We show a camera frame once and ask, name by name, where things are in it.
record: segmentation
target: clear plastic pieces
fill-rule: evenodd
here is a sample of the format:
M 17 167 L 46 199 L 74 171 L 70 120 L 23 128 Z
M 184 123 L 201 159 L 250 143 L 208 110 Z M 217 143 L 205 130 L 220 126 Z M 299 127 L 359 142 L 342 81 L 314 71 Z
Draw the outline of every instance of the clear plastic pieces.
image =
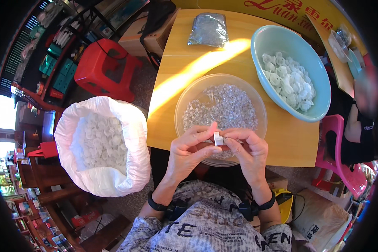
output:
M 193 125 L 210 125 L 217 122 L 221 130 L 229 128 L 248 128 L 256 130 L 255 108 L 245 91 L 235 85 L 222 84 L 207 88 L 204 96 L 191 101 L 184 111 L 183 130 Z M 234 156 L 227 150 L 214 154 L 211 158 L 227 159 Z
M 305 68 L 291 57 L 284 58 L 282 52 L 274 56 L 264 53 L 262 61 L 263 72 L 277 94 L 295 110 L 308 111 L 316 91 Z
M 208 45 L 223 48 L 227 42 L 228 33 L 225 15 L 205 12 L 195 17 L 188 45 Z
M 89 113 L 80 127 L 81 158 L 86 167 L 113 167 L 126 175 L 127 148 L 121 121 Z

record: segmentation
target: floor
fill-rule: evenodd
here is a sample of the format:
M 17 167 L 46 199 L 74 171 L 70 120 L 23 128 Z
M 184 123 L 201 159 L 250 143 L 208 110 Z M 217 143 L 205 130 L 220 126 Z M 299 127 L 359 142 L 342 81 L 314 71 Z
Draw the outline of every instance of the floor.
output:
M 151 63 L 145 57 L 139 57 L 143 62 L 143 67 L 137 69 L 134 73 L 131 81 L 131 91 L 136 95 L 133 104 L 140 106 L 146 110 L 149 109 L 151 94 L 154 88 L 157 72 L 154 70 Z M 67 101 L 65 105 L 69 106 L 72 103 L 84 101 L 91 98 L 93 95 L 86 92 L 82 88 L 76 86 L 71 90 L 72 97 L 70 101 Z M 317 194 L 333 201 L 334 203 L 345 208 L 348 206 L 348 198 L 338 198 L 329 194 L 328 192 L 321 191 L 311 186 L 311 181 L 314 177 L 317 177 L 320 168 L 299 168 L 299 167 L 274 167 L 267 166 L 267 169 L 285 177 L 288 179 L 288 190 L 291 192 L 299 192 L 304 188 L 308 188 Z M 147 193 L 154 189 L 154 183 L 152 178 L 150 182 L 140 191 L 125 197 L 109 197 L 108 201 L 104 204 L 104 213 L 109 213 L 114 216 L 123 214 L 132 222 L 139 214 L 141 207 L 147 200 Z M 124 238 L 128 234 L 131 225 L 127 227 L 121 234 L 121 240 L 111 251 L 116 249 L 123 242 Z

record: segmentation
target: person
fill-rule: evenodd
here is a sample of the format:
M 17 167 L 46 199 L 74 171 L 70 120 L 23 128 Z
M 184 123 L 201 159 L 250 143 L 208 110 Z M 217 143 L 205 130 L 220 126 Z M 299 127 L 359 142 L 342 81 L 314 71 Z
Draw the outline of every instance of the person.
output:
M 371 162 L 377 158 L 374 143 L 378 91 L 375 83 L 375 69 L 363 68 L 354 80 L 354 99 L 343 93 L 333 77 L 329 76 L 332 101 L 328 115 L 339 114 L 344 118 L 341 144 L 341 162 L 346 165 Z M 336 134 L 329 131 L 326 135 L 328 153 L 335 159 Z
M 224 146 L 204 142 L 216 131 L 226 137 Z M 201 180 L 181 183 L 203 159 L 228 149 L 237 156 L 256 204 L 270 204 L 259 209 L 261 233 L 238 210 L 241 200 L 233 192 Z M 219 131 L 216 122 L 190 128 L 172 141 L 166 173 L 118 251 L 290 251 L 291 229 L 281 224 L 265 179 L 267 154 L 267 143 L 250 129 Z M 167 220 L 159 209 L 179 199 L 188 208 L 176 220 Z

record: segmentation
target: cardboard box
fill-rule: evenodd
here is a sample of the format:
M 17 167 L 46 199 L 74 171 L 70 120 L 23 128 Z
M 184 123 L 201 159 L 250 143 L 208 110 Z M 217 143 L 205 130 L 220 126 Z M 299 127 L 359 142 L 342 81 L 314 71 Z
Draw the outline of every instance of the cardboard box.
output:
M 265 178 L 270 189 L 287 189 L 288 180 L 285 177 L 266 169 Z
M 144 38 L 144 44 L 149 52 L 156 53 L 159 57 L 162 57 L 166 41 L 179 9 L 177 8 L 174 13 L 169 15 L 161 28 Z M 142 31 L 147 23 L 147 17 L 145 17 L 147 15 L 148 12 L 141 13 L 119 40 L 121 47 L 133 56 L 147 56 L 146 50 L 140 43 Z

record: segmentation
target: red plastic stool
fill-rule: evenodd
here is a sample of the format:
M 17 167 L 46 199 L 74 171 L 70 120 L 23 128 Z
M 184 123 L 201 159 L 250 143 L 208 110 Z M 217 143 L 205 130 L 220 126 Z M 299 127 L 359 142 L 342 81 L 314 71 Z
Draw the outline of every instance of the red plastic stool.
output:
M 108 56 L 98 43 L 114 58 Z M 112 99 L 132 102 L 135 99 L 135 95 L 129 89 L 130 81 L 136 66 L 141 67 L 143 63 L 128 54 L 115 41 L 103 38 L 98 43 L 92 43 L 85 49 L 77 66 L 74 80 L 80 87 L 93 95 L 109 96 Z M 105 75 L 108 70 L 115 71 L 120 65 L 115 58 L 126 59 L 123 75 L 119 83 Z

